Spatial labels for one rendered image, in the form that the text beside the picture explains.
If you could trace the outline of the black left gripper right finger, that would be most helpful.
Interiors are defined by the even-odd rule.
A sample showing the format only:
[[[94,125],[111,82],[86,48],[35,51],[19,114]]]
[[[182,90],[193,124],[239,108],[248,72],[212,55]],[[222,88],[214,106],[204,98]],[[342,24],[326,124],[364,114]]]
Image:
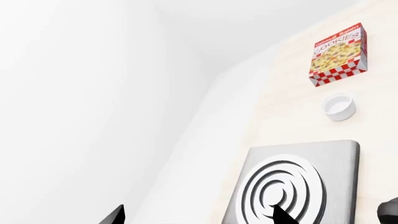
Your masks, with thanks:
[[[272,216],[274,224],[299,224],[294,218],[292,218],[285,210],[280,206],[274,205],[274,211]]]

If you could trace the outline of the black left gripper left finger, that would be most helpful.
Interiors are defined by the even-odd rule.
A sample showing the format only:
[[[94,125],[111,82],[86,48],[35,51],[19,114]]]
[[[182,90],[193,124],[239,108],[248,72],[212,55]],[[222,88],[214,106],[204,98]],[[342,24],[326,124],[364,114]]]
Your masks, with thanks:
[[[104,220],[98,224],[124,224],[125,222],[125,211],[124,205],[120,205],[113,210]]]

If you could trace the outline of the silver flat stove burner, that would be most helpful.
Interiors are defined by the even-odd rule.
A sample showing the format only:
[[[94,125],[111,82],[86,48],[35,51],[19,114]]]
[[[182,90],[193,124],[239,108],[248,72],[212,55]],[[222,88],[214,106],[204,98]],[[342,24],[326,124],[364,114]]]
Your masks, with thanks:
[[[222,224],[354,224],[360,145],[353,140],[249,149]]]

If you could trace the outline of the black round object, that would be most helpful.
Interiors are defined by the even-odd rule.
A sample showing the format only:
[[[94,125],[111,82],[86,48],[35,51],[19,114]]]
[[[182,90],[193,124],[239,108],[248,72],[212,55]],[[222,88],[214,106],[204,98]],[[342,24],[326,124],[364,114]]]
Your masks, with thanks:
[[[398,197],[381,203],[377,208],[380,224],[398,224]]]

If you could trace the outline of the small white ramekin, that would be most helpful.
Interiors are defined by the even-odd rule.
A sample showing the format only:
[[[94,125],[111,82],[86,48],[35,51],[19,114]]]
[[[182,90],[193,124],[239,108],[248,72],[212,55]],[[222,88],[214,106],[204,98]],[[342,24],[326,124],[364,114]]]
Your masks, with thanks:
[[[354,99],[346,93],[336,93],[326,97],[321,108],[331,121],[344,121],[350,119],[356,113]]]

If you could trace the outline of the red checkered cookies box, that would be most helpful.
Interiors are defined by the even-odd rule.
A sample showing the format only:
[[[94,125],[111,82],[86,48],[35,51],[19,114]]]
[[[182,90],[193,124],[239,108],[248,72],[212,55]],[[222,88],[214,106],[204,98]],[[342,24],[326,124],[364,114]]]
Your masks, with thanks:
[[[362,23],[316,42],[309,80],[320,87],[368,70],[368,37]]]

